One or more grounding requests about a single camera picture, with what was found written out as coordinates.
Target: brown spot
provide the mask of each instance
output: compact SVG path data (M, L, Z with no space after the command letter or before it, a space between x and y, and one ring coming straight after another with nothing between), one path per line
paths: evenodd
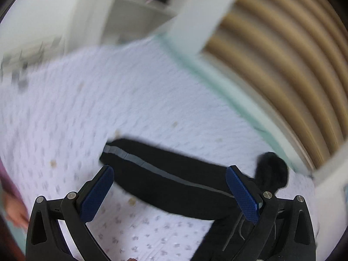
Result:
M51 160L49 163L50 163L52 168L57 167L57 161L56 160Z
M81 92L82 88L84 87L85 83L81 82L79 86L77 87L77 92Z
M128 200L128 204L131 206L134 206L136 204L136 198L135 197L130 198Z
M121 132L118 129L116 129L116 131L115 131L115 139L119 139L119 138L121 138Z

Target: hand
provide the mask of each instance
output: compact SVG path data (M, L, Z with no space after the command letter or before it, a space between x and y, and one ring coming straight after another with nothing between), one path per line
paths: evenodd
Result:
M28 229L29 217L25 205L15 196L3 192L3 205L6 211L6 219L16 227Z

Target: blue gripper pad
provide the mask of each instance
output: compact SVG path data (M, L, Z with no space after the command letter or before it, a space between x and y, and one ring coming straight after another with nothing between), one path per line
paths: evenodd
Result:
M260 218L258 203L231 167L226 170L226 182L245 218L256 225Z
M92 185L91 190L80 205L80 219L83 223L93 220L113 182L114 170L110 166L106 166L104 173L97 181L93 179L89 182L94 185Z

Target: white mattress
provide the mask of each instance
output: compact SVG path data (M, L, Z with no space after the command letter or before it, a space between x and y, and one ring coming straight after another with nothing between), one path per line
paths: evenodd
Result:
M127 135L253 176L272 151L255 130L155 39L89 48L46 64L28 86L0 85L0 156L32 209L77 191L99 170L108 139ZM314 185L290 171L278 197L306 198L317 230ZM190 260L211 221L168 214L114 185L88 227L111 260ZM74 256L79 254L63 228Z

